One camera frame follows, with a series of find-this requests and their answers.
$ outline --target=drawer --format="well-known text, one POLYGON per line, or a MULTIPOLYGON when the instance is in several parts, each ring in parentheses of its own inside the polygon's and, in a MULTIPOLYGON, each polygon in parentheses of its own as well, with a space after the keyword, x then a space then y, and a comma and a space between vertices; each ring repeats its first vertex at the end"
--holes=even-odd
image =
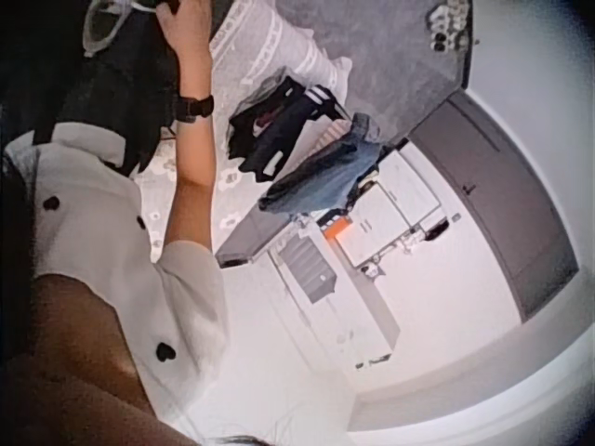
POLYGON ((399 208, 410 226, 431 214, 440 203, 414 168, 393 151, 378 166, 377 182, 399 208))
POLYGON ((379 185, 357 201, 349 217, 351 225, 341 231, 336 240, 354 267, 363 264, 410 228, 379 185))

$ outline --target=gray door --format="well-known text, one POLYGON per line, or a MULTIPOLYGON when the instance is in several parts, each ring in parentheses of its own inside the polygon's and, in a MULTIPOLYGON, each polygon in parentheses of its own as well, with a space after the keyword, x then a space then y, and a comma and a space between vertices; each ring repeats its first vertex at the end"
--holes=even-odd
POLYGON ((411 140, 475 217, 509 280, 524 320, 577 271, 548 194, 504 132, 464 93, 433 112, 411 140))

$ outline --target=gray floor mat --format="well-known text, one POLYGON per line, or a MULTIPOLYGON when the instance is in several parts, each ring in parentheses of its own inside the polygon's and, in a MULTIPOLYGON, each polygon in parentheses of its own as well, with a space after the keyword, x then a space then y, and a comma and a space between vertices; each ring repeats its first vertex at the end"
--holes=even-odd
POLYGON ((464 55, 430 48, 428 12, 440 0, 277 0, 281 15, 314 30, 331 58, 353 60, 347 107, 385 138, 405 137, 462 80, 464 55))

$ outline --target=black wristwatch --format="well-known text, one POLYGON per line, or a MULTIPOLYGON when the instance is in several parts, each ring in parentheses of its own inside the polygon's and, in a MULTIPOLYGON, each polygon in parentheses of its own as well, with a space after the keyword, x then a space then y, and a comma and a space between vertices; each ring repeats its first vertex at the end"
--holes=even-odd
POLYGON ((215 101, 213 95, 206 99, 184 98, 178 96, 176 101, 176 119, 182 123, 196 122, 196 116, 207 118, 213 114, 215 101))

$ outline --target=small white object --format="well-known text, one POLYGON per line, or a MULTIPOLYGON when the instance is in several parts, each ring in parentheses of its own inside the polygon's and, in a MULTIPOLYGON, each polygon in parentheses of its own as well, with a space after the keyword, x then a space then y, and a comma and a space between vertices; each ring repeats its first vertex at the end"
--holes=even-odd
POLYGON ((267 166, 262 171, 264 173, 264 175, 268 175, 269 177, 272 177, 275 173, 275 167, 281 160, 283 160, 283 157, 284 157, 283 152, 277 151, 277 153, 274 154, 274 156, 271 158, 271 160, 269 161, 267 166))

